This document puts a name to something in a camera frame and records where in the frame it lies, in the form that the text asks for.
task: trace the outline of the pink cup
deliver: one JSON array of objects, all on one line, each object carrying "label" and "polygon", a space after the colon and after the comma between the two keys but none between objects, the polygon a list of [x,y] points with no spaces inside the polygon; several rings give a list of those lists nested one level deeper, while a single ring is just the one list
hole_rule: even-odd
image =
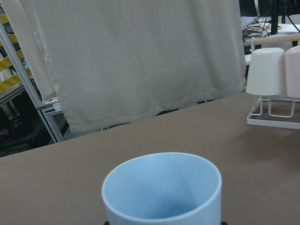
[{"label": "pink cup", "polygon": [[300,45],[285,52],[286,94],[300,98]]}]

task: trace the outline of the light blue cup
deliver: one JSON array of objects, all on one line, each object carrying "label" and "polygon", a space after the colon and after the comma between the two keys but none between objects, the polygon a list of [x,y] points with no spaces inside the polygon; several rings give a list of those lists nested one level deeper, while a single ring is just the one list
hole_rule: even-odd
[{"label": "light blue cup", "polygon": [[210,161],[164,152],[114,168],[102,198],[110,225],[220,225],[221,186]]}]

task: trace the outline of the cup rim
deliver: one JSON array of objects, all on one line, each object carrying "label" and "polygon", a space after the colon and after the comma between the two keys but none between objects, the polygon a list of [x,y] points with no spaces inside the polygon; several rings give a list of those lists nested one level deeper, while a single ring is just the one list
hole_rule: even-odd
[{"label": "cup rim", "polygon": [[[173,216],[173,217],[153,218],[153,219],[152,218],[140,218],[140,217],[129,216],[129,215],[126,215],[126,214],[124,214],[124,213],[116,210],[108,202],[108,200],[107,200],[107,198],[106,198],[106,196],[104,194],[105,193],[105,186],[106,186],[106,183],[107,183],[109,177],[113,174],[113,172],[115,170],[117,170],[119,167],[123,166],[124,164],[130,163],[131,161],[137,160],[139,158],[147,157],[147,156],[150,156],[150,155],[157,155],[157,154],[182,154],[182,155],[189,155],[189,156],[193,156],[193,157],[200,158],[200,159],[204,160],[206,163],[208,163],[209,165],[212,166],[212,168],[215,170],[216,175],[217,175],[217,187],[215,188],[213,194],[209,197],[208,200],[206,200],[203,204],[199,205],[198,207],[195,207],[194,209],[192,209],[192,210],[190,210],[188,212],[185,212],[185,213]],[[122,164],[118,165],[114,169],[112,169],[108,173],[108,175],[106,176],[106,178],[105,178],[105,180],[103,182],[101,193],[102,193],[102,199],[103,199],[103,202],[104,202],[105,206],[109,210],[111,210],[113,213],[115,213],[115,214],[119,215],[120,217],[123,217],[124,219],[127,219],[127,220],[132,220],[132,221],[135,221],[135,222],[144,222],[144,223],[148,222],[148,223],[152,223],[152,222],[172,222],[173,220],[183,219],[183,218],[189,217],[192,214],[195,214],[196,212],[202,210],[207,205],[209,205],[212,201],[215,200],[215,198],[221,193],[221,187],[222,187],[221,173],[218,170],[218,168],[211,161],[209,161],[209,160],[207,160],[207,159],[205,159],[205,158],[203,158],[201,156],[198,156],[198,155],[195,155],[195,154],[190,154],[190,153],[185,153],[185,152],[158,152],[158,153],[152,153],[152,154],[147,154],[147,155],[142,155],[142,156],[139,156],[139,157],[132,158],[132,159],[130,159],[128,161],[125,161]]]}]

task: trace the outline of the wooden rack handle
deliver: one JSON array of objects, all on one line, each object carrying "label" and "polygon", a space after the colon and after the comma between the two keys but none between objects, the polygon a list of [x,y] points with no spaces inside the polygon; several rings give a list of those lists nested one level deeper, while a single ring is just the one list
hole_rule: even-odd
[{"label": "wooden rack handle", "polygon": [[[262,44],[272,44],[278,42],[298,41],[298,40],[300,40],[300,34],[287,34],[287,35],[278,35],[278,36],[276,35],[276,36],[255,38],[254,44],[262,45]],[[251,46],[251,40],[246,40],[245,46]]]}]

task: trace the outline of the brown table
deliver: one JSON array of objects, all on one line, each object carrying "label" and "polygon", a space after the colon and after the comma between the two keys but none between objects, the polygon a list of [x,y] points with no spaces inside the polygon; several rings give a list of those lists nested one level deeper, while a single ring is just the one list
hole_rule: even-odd
[{"label": "brown table", "polygon": [[0,224],[102,225],[111,169],[182,151],[221,171],[229,225],[299,225],[300,131],[247,125],[251,107],[244,93],[0,158]]}]

